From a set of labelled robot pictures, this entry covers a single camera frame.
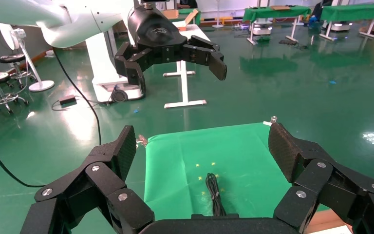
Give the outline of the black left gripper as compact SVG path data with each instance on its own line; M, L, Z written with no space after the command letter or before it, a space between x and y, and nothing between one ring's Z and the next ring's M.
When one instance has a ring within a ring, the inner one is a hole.
M155 8L136 7L128 17L128 29L135 42L124 42L114 55L117 73L146 93L143 72L152 65L181 61L207 66L218 80L225 80L227 65L220 47L193 35L190 39Z

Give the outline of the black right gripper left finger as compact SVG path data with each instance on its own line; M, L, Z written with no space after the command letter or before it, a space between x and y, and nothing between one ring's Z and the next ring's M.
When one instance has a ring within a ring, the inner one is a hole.
M118 234L138 234L153 223L154 212L125 183L136 154L134 128L95 146L73 171L35 194L23 234L69 234L86 213L98 209Z

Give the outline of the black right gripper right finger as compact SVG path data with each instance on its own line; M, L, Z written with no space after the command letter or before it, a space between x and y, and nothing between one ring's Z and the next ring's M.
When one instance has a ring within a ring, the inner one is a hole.
M273 217L305 233L324 205L355 234L374 234L374 179L336 162L319 144L292 136L280 123L270 126L268 148L291 187Z

